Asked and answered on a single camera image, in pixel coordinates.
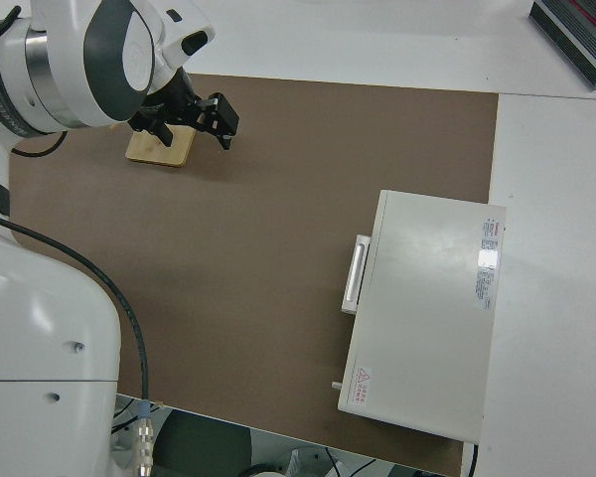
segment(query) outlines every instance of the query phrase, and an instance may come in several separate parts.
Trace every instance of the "wooden board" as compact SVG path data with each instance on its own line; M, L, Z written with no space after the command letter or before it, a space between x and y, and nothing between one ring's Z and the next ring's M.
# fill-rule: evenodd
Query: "wooden board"
M195 85L224 92L239 113L229 151L198 134L195 161L156 167L124 159L128 127L77 131L51 157L14 159L14 220L74 246L122 287L145 330L152 398L458 475L460 442L338 411L331 382L353 327L340 306L355 236L371 233L379 190L486 202L497 96ZM122 333L119 388L137 395L125 320Z
M192 127L172 126L172 144L165 146L159 138L146 131L133 132L126 149L126 157L131 161L145 162L170 167L183 167L188 161L192 141L197 132Z

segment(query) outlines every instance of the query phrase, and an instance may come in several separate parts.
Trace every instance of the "white table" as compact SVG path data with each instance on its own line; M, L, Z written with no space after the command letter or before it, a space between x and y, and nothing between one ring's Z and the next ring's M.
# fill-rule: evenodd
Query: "white table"
M507 93L490 202L509 220L476 475L596 475L596 100L567 98L596 91L528 21L531 1L197 3L218 35L193 72Z

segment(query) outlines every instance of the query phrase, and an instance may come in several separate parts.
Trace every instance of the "wooden block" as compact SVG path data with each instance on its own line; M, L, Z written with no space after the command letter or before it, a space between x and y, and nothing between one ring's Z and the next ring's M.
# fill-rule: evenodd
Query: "wooden block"
M131 161L160 166L184 166L197 131L188 126L169 125L168 128L174 136L170 147L164 146L156 136L146 131L133 132L126 150L126 157Z

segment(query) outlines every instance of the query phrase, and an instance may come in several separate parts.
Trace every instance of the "warning label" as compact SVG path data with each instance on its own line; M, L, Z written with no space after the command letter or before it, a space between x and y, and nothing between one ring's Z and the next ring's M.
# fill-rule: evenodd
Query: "warning label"
M369 398L369 386L371 385L371 368L357 366L354 371L353 386L351 387L351 404L367 405Z

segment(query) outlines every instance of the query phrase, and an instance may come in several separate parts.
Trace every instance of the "printed label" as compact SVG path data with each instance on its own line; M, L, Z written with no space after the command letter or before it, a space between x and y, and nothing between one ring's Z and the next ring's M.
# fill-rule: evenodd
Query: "printed label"
M479 307L490 310L495 298L495 275L499 268L499 237L502 224L496 219L487 219L481 229L477 284L475 293Z
M353 386L351 388L351 404L353 405L367 405L367 399L369 398L369 387L371 385L371 368L365 368L364 366L356 366L354 370Z

